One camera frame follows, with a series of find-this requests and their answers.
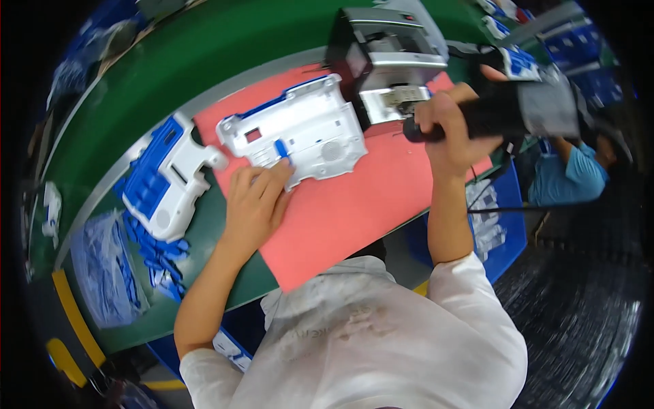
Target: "finger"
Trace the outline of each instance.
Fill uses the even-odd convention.
[[[462,103],[463,101],[471,101],[473,99],[479,98],[475,90],[465,82],[460,82],[457,85],[454,85],[454,88],[445,92],[450,96],[456,103]]]
[[[295,168],[289,165],[287,158],[283,158],[270,168],[272,178],[266,186],[266,190],[261,196],[261,200],[266,204],[274,204],[282,192],[284,185],[295,172]]]
[[[250,187],[252,186],[252,179],[254,179],[256,176],[261,175],[266,169],[265,168],[260,168],[260,167],[248,167],[248,168],[243,168],[241,170],[241,174],[239,175],[238,182],[236,185],[237,190],[237,197],[243,197],[244,195],[247,194],[247,192],[250,190]]]
[[[501,136],[483,137],[471,140],[466,149],[467,163],[479,163],[479,161],[495,151],[495,149],[502,144],[503,140],[504,138]]]
[[[273,228],[278,228],[282,224],[282,220],[284,219],[284,214],[286,213],[286,209],[288,207],[288,203],[290,202],[291,196],[291,192],[284,191],[277,198],[277,201],[275,202],[275,209],[273,210],[273,216],[271,218]]]
[[[495,68],[486,65],[486,64],[481,64],[479,66],[479,70],[481,71],[482,74],[484,74],[484,77],[488,78],[491,81],[508,81],[508,77],[501,72],[497,71]]]
[[[256,180],[252,183],[252,186],[248,190],[248,195],[250,195],[254,199],[259,199],[261,198],[261,195],[264,194],[264,191],[266,190],[266,186],[268,186],[268,183],[270,183],[270,179],[273,178],[273,174],[270,169],[265,169],[259,176],[257,176]]]
[[[434,122],[445,131],[445,142],[451,158],[457,158],[465,152],[468,139],[468,126],[456,101],[449,93],[439,92],[432,97]]]
[[[241,169],[243,168],[236,168],[236,170],[232,173],[232,177],[230,177],[230,191],[227,195],[227,199],[233,198],[234,194],[236,193],[236,186],[239,184]]]
[[[432,108],[429,101],[416,104],[413,111],[413,121],[420,125],[420,131],[422,133],[429,133],[432,131],[434,122],[432,121]]]

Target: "blue shirt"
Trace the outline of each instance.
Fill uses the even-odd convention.
[[[597,199],[609,175],[594,157],[595,151],[585,143],[572,148],[568,165],[558,155],[541,156],[529,187],[529,203],[549,206]]]

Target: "pink mat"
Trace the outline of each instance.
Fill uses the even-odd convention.
[[[291,69],[257,82],[197,114],[194,120],[204,144],[220,147],[215,128],[225,116],[245,112],[279,96],[285,88],[327,73],[303,72],[314,67]],[[430,89],[452,86],[442,73]],[[284,222],[260,249],[284,292],[299,287],[429,207],[432,174],[422,144],[410,143],[402,134],[366,133],[366,148],[368,154],[357,162],[354,172],[323,181],[306,179],[294,188]],[[227,196],[230,175],[249,163],[221,149],[230,165],[215,175]],[[487,158],[475,166],[475,172],[479,174],[491,166]]]

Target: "worker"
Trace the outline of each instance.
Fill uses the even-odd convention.
[[[602,194],[617,161],[611,140],[597,136],[596,149],[580,139],[550,138],[556,154],[534,145],[515,159],[523,199],[538,206],[591,202]]]
[[[225,230],[175,320],[196,409],[511,407],[525,383],[525,340],[473,252],[466,213],[466,171],[502,142],[468,138],[457,103],[476,97],[458,84],[416,107],[424,132],[438,123],[447,135],[425,145],[436,266],[427,297],[396,284],[380,258],[349,258],[262,300],[267,332],[244,374],[212,339],[239,270],[282,223],[293,169],[284,159],[234,172]]]

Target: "silver metal machine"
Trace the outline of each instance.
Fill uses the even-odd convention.
[[[425,84],[447,68],[447,56],[426,38],[414,14],[400,10],[340,9],[325,62],[341,76],[361,128],[401,120],[429,98]]]

